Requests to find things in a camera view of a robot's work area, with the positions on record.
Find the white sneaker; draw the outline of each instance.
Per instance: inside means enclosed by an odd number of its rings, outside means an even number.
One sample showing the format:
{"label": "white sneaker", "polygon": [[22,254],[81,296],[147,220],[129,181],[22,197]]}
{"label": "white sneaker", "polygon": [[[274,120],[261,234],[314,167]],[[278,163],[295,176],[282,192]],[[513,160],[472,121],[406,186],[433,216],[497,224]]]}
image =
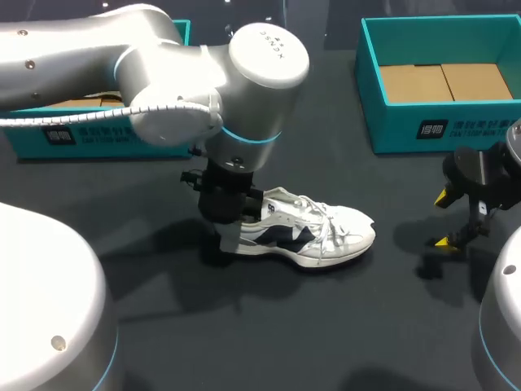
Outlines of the white sneaker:
{"label": "white sneaker", "polygon": [[376,236],[358,210],[314,202],[282,187],[265,191],[259,222],[215,225],[221,251],[281,254],[302,267],[326,267],[363,254]]}

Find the logo on box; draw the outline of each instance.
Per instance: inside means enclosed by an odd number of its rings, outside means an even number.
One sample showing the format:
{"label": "logo on box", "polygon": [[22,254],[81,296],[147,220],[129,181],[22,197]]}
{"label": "logo on box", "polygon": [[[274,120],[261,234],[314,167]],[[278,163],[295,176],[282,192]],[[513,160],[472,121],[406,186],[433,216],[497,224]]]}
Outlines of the logo on box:
{"label": "logo on box", "polygon": [[43,126],[42,131],[50,145],[76,145],[76,140],[67,126]]}
{"label": "logo on box", "polygon": [[416,138],[427,140],[431,138],[442,138],[447,129],[448,120],[425,120],[420,124]]}

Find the cardboard box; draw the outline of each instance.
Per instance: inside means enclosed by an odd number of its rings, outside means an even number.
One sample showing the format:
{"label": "cardboard box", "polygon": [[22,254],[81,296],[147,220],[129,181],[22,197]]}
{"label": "cardboard box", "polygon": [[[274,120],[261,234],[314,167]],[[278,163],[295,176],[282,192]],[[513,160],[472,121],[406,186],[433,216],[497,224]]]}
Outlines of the cardboard box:
{"label": "cardboard box", "polygon": [[390,103],[448,102],[453,100],[440,65],[380,67]]}
{"label": "cardboard box", "polygon": [[521,117],[521,18],[363,19],[355,77],[374,152],[488,148]]}
{"label": "cardboard box", "polygon": [[[190,21],[174,20],[184,39],[190,40]],[[66,116],[123,107],[117,92],[90,95],[54,104],[2,114],[4,118]],[[87,122],[66,126],[4,129],[7,139],[20,159],[95,159],[95,158],[170,158],[190,157],[188,145],[157,147],[143,142],[132,129],[129,118]]]}
{"label": "cardboard box", "polygon": [[441,67],[455,101],[513,99],[495,64],[443,64]]}

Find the shoelace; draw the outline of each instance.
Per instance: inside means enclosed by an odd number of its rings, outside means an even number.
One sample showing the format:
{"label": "shoelace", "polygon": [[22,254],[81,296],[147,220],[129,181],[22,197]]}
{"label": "shoelace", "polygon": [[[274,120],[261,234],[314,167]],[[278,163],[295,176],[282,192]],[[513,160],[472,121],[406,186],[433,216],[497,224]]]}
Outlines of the shoelace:
{"label": "shoelace", "polygon": [[301,221],[307,225],[313,224],[313,225],[320,225],[320,234],[315,238],[314,241],[312,241],[312,244],[320,244],[320,257],[317,260],[317,265],[320,265],[322,262],[322,256],[326,252],[324,248],[324,242],[329,237],[329,234],[331,233],[331,237],[333,239],[333,243],[335,246],[339,247],[344,243],[340,243],[339,238],[342,239],[345,238],[345,236],[349,235],[349,231],[346,231],[336,220],[335,215],[331,214],[330,211],[328,211],[328,205],[324,204],[322,202],[315,202],[308,198],[305,195],[299,195],[299,200],[295,201],[296,206],[299,208],[303,207],[311,207],[311,209],[315,212],[318,212],[322,219],[320,222],[309,222],[304,219],[301,219]]}

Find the teal box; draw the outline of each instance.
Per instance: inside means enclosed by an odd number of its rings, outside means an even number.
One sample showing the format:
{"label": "teal box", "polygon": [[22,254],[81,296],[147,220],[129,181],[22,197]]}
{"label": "teal box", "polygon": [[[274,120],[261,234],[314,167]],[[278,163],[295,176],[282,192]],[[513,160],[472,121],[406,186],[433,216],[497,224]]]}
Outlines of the teal box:
{"label": "teal box", "polygon": [[[501,71],[512,100],[389,103],[379,71],[384,65],[492,63]],[[355,78],[374,152],[486,149],[503,140],[508,127],[521,117],[521,19],[363,19]]]}
{"label": "teal box", "polygon": [[[174,20],[184,39],[190,40],[190,21]],[[5,118],[66,116],[109,110],[93,108],[34,108],[3,113]],[[19,159],[95,159],[95,158],[170,158],[190,157],[188,147],[157,147],[142,141],[132,129],[129,118],[96,121],[66,126],[4,129]]]}

